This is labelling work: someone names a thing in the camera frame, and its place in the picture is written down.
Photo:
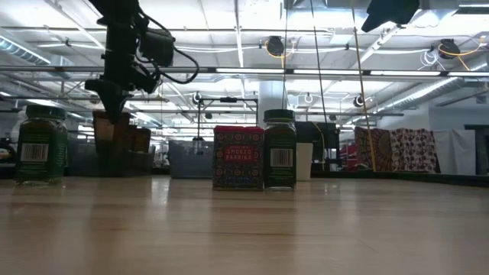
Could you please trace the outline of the plain white sheet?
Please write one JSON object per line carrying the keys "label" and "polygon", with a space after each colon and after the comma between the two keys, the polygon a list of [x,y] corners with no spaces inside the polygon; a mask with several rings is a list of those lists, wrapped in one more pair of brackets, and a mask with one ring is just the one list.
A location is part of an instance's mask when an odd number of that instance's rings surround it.
{"label": "plain white sheet", "polygon": [[475,176],[475,131],[434,131],[436,154],[441,174]]}

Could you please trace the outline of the green-lidded glass spice jar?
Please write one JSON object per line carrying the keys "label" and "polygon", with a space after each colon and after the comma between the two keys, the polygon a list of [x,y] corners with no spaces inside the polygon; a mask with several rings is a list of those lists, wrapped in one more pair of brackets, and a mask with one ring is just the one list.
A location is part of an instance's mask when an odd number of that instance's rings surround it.
{"label": "green-lidded glass spice jar", "polygon": [[68,130],[66,111],[47,105],[28,105],[20,124],[15,182],[51,185],[63,181]]}
{"label": "green-lidded glass spice jar", "polygon": [[264,112],[264,188],[296,188],[295,113],[287,109]]}

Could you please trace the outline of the black computer monitor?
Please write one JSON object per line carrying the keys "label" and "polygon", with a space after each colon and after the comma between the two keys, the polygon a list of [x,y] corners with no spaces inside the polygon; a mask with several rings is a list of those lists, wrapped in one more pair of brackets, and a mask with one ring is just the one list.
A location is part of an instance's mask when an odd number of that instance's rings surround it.
{"label": "black computer monitor", "polygon": [[330,171],[331,165],[340,165],[339,129],[334,123],[297,121],[297,141],[313,145],[312,170]]}

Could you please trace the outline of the long ceiling light strip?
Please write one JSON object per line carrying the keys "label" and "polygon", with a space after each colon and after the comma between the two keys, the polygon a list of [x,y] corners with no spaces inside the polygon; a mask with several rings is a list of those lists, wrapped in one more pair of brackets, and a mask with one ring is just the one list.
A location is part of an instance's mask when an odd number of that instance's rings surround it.
{"label": "long ceiling light strip", "polygon": [[237,74],[297,74],[327,76],[447,76],[447,77],[489,77],[487,71],[421,71],[421,70],[309,70],[309,69],[250,69],[250,68],[217,68],[217,73]]}

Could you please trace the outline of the white red floral cloth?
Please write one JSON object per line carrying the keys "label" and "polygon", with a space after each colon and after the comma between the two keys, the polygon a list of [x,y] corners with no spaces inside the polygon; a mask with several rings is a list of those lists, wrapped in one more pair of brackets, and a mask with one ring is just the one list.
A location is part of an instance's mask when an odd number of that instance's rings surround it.
{"label": "white red floral cloth", "polygon": [[436,143],[431,131],[398,128],[390,132],[390,146],[393,171],[439,172]]}

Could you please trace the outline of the black metal gantry frame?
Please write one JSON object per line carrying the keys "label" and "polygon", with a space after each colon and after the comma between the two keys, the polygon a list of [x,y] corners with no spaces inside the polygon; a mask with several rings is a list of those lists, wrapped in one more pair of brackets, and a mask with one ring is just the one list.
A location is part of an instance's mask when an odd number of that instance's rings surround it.
{"label": "black metal gantry frame", "polygon": [[255,114],[255,125],[258,126],[258,112],[259,112],[259,101],[257,99],[244,99],[244,98],[235,98],[235,97],[221,97],[218,99],[210,99],[210,98],[199,98],[197,99],[197,136],[196,139],[201,139],[200,130],[201,130],[201,118],[203,113],[211,113],[211,111],[206,111],[206,109],[215,101],[219,101],[221,103],[238,103],[242,102],[245,107],[249,108],[252,113]]}

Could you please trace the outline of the dark red mandala tapestry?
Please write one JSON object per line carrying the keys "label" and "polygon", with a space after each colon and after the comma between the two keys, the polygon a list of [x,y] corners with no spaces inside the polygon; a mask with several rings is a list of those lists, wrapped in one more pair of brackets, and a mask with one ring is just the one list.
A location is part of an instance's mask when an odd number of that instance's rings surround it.
{"label": "dark red mandala tapestry", "polygon": [[356,127],[354,133],[358,164],[377,172],[393,171],[393,151],[388,130]]}

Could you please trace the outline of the red smoked paprika tin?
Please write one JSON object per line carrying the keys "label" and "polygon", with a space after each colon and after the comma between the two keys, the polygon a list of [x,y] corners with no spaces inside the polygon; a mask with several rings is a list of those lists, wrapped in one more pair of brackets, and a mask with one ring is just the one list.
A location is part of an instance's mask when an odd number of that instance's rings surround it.
{"label": "red smoked paprika tin", "polygon": [[212,188],[264,188],[264,130],[259,127],[216,126],[213,141]]}

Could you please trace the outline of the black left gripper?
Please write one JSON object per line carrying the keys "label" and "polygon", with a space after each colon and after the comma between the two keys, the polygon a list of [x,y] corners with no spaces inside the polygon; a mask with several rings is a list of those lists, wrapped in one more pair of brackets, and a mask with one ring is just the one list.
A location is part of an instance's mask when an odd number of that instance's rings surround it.
{"label": "black left gripper", "polygon": [[118,123],[122,110],[129,99],[129,92],[143,90],[148,94],[160,84],[141,63],[134,60],[133,54],[104,53],[104,72],[100,79],[85,81],[85,89],[94,91],[105,108],[111,123]]}

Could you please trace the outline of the white round pillar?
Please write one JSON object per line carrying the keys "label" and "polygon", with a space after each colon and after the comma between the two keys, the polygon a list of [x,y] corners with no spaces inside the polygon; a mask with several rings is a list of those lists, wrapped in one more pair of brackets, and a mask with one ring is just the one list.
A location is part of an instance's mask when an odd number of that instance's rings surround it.
{"label": "white round pillar", "polygon": [[284,82],[278,80],[260,81],[258,89],[258,122],[264,127],[264,112],[287,107]]}

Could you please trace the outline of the white plastic storage bin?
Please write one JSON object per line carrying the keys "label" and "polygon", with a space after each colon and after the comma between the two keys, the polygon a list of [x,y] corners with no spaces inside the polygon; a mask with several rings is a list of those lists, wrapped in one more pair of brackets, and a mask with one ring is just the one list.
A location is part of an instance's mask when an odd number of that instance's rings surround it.
{"label": "white plastic storage bin", "polygon": [[313,144],[298,143],[296,146],[296,180],[309,181],[313,162]]}

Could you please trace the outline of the grey plastic storage bin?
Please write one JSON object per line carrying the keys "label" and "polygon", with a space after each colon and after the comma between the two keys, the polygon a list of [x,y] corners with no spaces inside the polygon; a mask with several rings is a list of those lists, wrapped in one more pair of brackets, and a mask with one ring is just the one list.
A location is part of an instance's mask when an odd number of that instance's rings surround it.
{"label": "grey plastic storage bin", "polygon": [[66,176],[132,177],[152,173],[155,148],[148,153],[116,151],[113,146],[97,150],[95,143],[69,140]]}
{"label": "grey plastic storage bin", "polygon": [[212,177],[212,141],[170,141],[170,176],[173,179],[209,179]]}

